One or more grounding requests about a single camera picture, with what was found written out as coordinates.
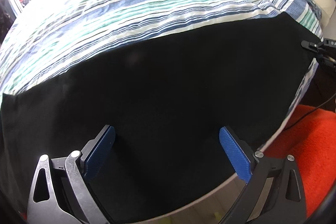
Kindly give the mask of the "black pants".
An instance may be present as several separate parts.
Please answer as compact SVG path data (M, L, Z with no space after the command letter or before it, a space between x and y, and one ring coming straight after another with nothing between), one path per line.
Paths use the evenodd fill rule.
M3 96L1 191L27 207L40 155L62 157L114 127L89 186L116 223L179 209L233 174L219 142L230 126L252 148L281 126L319 37L288 14L133 42Z

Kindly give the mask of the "orange fleece right leg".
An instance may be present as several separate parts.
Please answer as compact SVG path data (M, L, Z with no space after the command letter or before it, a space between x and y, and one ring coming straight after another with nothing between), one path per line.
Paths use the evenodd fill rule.
M281 132L266 149L269 157L294 156L303 182L308 217L335 182L335 145L335 112L317 109Z

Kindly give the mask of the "striped blue green bedsheet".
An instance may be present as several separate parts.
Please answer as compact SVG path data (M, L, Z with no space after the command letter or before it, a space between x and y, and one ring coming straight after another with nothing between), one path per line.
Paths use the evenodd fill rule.
M15 96L66 73L101 53L213 24L288 14L322 38L314 0L33 0L14 22L1 48L3 96ZM313 58L276 138L314 75Z

